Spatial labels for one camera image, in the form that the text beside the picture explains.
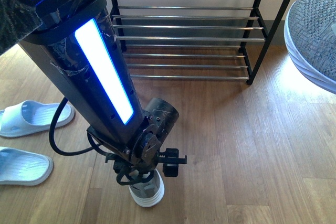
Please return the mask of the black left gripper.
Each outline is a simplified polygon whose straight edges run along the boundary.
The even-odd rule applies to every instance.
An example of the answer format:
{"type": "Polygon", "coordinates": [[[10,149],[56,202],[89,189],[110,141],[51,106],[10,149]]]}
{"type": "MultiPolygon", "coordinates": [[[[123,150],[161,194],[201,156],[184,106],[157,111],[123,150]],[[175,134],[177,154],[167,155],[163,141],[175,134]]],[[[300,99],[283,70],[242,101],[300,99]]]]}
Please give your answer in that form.
{"type": "Polygon", "coordinates": [[[154,178],[154,170],[157,164],[163,164],[163,173],[166,177],[177,177],[180,164],[186,164],[187,158],[179,157],[177,148],[167,148],[160,152],[160,147],[169,131],[158,130],[157,134],[148,132],[140,139],[135,146],[135,157],[139,161],[134,164],[127,164],[126,161],[114,161],[113,169],[117,173],[117,183],[121,186],[148,183],[154,178]]]}

